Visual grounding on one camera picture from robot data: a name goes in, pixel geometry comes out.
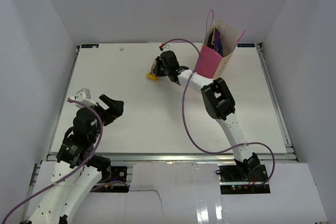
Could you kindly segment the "blue label right corner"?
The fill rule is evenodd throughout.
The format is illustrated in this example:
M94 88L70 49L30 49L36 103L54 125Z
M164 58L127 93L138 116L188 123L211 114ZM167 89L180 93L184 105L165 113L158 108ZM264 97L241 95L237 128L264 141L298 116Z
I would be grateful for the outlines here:
M238 43L238 48L255 48L255 44L253 43Z

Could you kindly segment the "blue label left corner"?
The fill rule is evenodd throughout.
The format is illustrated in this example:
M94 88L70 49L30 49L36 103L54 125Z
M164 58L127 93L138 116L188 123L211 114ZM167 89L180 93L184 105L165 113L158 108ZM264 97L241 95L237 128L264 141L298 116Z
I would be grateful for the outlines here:
M99 44L82 44L81 45L81 49L82 48L98 48L99 47Z

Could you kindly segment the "aluminium front rail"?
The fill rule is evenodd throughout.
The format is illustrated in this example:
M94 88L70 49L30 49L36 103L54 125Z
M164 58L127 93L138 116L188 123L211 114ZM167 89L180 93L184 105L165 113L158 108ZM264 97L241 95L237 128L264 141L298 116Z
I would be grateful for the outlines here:
M233 154L210 155L210 154L112 154L98 153L97 155L105 156L112 161L233 161ZM258 154L260 161L272 161L271 154ZM52 153L47 157L48 161L55 161L56 154ZM275 154L276 161L296 161L294 153Z

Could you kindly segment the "blue purple cookie bag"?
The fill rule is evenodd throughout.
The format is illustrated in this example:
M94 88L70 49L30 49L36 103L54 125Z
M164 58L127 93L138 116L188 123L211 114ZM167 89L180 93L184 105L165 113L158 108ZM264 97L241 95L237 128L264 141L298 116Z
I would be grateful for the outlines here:
M223 45L221 41L221 34L219 30L214 27L207 39L206 46L212 50L214 50L216 53L218 53L220 56L224 56L223 53Z

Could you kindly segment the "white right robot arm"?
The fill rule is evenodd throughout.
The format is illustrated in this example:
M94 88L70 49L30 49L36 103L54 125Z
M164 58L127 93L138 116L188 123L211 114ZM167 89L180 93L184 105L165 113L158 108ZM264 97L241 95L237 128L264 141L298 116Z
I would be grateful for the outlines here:
M248 146L238 124L235 100L224 79L209 79L179 65L171 50L157 56L151 70L157 77L168 77L173 83L191 88L202 95L206 112L221 126L232 147L238 177L245 182L255 177L260 160Z

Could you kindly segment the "pink cream paper bag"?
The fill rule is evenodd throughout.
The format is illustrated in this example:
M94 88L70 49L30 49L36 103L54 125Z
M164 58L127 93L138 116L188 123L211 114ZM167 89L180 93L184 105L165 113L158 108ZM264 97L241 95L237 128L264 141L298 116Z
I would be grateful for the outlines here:
M206 46L207 39L214 27L220 32L223 57ZM244 33L244 30L239 30L222 20L211 20L210 23L207 23L206 34L195 66L195 72L210 79L220 77Z

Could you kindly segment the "blue label corner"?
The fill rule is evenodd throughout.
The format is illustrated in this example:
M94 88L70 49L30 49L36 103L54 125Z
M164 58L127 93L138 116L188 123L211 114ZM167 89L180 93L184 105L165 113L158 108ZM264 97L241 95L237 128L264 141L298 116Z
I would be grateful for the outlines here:
M255 44L253 43L238 43L238 48L255 48Z
M82 48L98 48L99 47L99 44L82 44L81 45L81 49Z

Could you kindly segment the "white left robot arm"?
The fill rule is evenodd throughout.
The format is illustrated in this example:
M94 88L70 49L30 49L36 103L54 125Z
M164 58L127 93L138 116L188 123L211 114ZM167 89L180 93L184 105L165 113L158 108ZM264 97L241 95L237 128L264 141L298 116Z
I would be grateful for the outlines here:
M124 102L102 94L104 109L85 90L67 99L78 108L72 127L64 134L47 188L38 192L40 203L25 223L71 223L86 196L111 175L111 161L95 152L103 128L123 114Z

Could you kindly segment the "yellow candy pack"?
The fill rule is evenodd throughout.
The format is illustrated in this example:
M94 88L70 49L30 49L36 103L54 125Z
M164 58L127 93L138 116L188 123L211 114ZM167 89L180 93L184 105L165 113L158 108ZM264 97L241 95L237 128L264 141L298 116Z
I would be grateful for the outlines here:
M146 77L152 81L157 81L158 77L156 75L157 61L154 60L151 66L150 72L146 74Z

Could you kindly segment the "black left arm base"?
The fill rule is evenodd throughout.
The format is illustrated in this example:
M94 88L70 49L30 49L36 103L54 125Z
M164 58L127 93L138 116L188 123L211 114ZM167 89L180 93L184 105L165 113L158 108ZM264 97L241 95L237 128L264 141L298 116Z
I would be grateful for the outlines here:
M92 193L127 193L129 191L128 167L111 164L102 173L102 179L94 185Z

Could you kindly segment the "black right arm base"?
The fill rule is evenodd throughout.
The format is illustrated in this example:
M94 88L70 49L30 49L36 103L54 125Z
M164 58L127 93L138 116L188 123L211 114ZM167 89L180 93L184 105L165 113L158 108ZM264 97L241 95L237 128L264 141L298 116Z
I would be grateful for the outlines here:
M219 176L220 192L222 195L271 193L268 183L260 185L268 178L265 165L260 165L248 176L236 165L219 166L215 173Z

